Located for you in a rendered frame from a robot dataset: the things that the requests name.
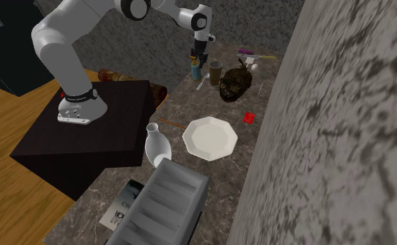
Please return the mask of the brown cup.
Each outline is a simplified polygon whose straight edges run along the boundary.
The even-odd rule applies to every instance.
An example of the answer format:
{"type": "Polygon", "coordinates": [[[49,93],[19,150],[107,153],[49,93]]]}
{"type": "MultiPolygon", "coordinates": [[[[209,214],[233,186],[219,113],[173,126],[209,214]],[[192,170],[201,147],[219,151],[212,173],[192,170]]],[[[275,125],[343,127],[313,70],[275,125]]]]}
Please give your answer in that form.
{"type": "Polygon", "coordinates": [[[212,61],[209,63],[209,79],[212,86],[217,86],[220,81],[223,64],[221,61],[212,61]]]}

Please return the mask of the dark brown furry lump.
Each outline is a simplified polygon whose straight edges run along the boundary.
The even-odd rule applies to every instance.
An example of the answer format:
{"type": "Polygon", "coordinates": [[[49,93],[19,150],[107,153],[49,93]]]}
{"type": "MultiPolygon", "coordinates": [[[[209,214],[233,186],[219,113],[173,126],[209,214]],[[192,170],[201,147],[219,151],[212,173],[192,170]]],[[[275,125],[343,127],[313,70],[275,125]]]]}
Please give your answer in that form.
{"type": "Polygon", "coordinates": [[[224,102],[235,102],[252,85],[252,73],[247,69],[244,62],[238,58],[240,65],[226,71],[219,79],[217,90],[224,102]]]}

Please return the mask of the brown thin stick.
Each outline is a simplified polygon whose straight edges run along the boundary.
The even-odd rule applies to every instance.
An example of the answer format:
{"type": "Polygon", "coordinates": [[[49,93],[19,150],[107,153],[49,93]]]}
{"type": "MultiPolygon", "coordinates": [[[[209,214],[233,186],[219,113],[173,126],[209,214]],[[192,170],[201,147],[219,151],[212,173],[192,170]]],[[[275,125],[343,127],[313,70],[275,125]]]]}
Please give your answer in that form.
{"type": "Polygon", "coordinates": [[[185,127],[185,126],[183,126],[183,125],[179,125],[179,124],[177,124],[177,123],[173,123],[173,122],[170,122],[170,121],[168,121],[168,120],[164,120],[164,119],[162,119],[162,118],[158,118],[158,120],[160,120],[161,122],[167,123],[167,124],[169,124],[169,125],[173,125],[173,126],[175,126],[175,127],[182,128],[182,129],[186,129],[186,128],[187,128],[187,127],[185,127]]]}

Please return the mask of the blue spray bottle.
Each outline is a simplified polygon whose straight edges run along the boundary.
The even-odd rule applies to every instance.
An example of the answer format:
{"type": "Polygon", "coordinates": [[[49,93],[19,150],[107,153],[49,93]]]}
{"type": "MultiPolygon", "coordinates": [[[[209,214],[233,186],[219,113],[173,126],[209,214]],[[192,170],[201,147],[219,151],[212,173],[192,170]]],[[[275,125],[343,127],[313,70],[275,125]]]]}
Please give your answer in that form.
{"type": "Polygon", "coordinates": [[[191,59],[191,74],[194,81],[199,81],[202,78],[202,72],[200,68],[200,61],[196,56],[189,56],[191,59]]]}

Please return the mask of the grey slotted rack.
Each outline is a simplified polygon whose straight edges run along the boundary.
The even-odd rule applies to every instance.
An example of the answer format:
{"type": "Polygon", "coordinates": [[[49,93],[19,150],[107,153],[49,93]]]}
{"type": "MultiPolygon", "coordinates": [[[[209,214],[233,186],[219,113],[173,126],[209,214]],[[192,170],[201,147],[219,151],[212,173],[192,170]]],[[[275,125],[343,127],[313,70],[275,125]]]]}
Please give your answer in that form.
{"type": "Polygon", "coordinates": [[[105,245],[189,245],[209,177],[162,159],[105,245]]]}

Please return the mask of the dark robot stand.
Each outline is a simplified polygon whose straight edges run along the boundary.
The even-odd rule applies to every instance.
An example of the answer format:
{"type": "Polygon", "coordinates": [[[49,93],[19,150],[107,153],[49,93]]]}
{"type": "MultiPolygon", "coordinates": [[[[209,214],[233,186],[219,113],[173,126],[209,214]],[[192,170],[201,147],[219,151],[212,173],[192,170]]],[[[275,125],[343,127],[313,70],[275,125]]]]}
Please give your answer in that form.
{"type": "Polygon", "coordinates": [[[99,81],[93,84],[107,112],[87,125],[59,122],[56,93],[11,157],[78,200],[105,168],[140,166],[146,126],[155,111],[148,81],[99,81]]]}

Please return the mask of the white ceramic vase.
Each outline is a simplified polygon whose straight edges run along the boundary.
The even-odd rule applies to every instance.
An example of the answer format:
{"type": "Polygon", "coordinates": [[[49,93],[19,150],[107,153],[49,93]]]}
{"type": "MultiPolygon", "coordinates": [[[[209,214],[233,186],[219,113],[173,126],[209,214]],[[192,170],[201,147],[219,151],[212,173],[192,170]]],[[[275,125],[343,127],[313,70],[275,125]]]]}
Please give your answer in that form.
{"type": "Polygon", "coordinates": [[[156,123],[149,123],[146,130],[145,153],[149,162],[156,168],[164,158],[172,159],[171,145],[165,135],[159,132],[156,123]]]}

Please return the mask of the black and white book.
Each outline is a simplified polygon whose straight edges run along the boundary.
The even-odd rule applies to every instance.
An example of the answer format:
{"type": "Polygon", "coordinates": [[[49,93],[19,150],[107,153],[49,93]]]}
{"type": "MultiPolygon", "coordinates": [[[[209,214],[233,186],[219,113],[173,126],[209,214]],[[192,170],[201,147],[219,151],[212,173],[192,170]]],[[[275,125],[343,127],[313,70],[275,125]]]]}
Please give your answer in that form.
{"type": "Polygon", "coordinates": [[[129,180],[118,197],[111,203],[111,206],[99,220],[99,223],[114,231],[129,211],[129,208],[132,206],[143,187],[143,184],[135,180],[129,180]]]}

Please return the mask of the white plastic spoon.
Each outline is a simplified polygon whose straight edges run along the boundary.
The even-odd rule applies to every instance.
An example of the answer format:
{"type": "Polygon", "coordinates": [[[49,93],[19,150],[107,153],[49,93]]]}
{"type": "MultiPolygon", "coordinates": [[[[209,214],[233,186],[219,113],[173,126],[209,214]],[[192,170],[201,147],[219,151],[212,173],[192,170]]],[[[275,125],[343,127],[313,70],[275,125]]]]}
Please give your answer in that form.
{"type": "Polygon", "coordinates": [[[205,82],[205,80],[208,79],[209,77],[210,77],[210,74],[209,74],[209,73],[206,73],[206,74],[203,76],[203,78],[202,78],[200,84],[197,86],[196,90],[200,90],[201,87],[202,87],[202,85],[203,85],[203,83],[205,82]]]}

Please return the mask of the black cabinet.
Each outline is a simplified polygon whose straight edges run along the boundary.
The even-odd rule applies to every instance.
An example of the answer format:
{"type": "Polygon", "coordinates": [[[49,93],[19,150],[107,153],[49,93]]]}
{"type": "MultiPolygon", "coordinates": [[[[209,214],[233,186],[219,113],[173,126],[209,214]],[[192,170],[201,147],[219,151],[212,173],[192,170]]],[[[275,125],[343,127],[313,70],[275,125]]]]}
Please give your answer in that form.
{"type": "Polygon", "coordinates": [[[31,31],[44,17],[37,0],[0,0],[0,89],[22,96],[54,79],[36,55],[31,31]]]}

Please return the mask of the yellow handled tool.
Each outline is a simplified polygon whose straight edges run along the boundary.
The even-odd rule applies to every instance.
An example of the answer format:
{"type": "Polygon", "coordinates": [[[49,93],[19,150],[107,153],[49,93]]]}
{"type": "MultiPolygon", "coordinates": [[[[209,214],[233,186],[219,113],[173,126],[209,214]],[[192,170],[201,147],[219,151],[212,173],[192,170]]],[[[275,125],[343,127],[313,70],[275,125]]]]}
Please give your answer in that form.
{"type": "Polygon", "coordinates": [[[277,57],[275,56],[261,56],[261,55],[252,55],[252,54],[237,54],[237,56],[241,58],[277,60],[277,57]]]}

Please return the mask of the white octagonal plate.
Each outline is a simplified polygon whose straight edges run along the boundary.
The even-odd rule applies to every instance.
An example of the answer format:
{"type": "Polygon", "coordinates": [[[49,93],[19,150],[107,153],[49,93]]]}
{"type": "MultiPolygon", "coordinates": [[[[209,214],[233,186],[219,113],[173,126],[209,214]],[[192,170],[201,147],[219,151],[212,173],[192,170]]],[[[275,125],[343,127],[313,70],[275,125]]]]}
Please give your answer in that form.
{"type": "Polygon", "coordinates": [[[190,122],[182,138],[190,154],[207,161],[229,156],[238,140],[227,121],[211,116],[190,122]]]}

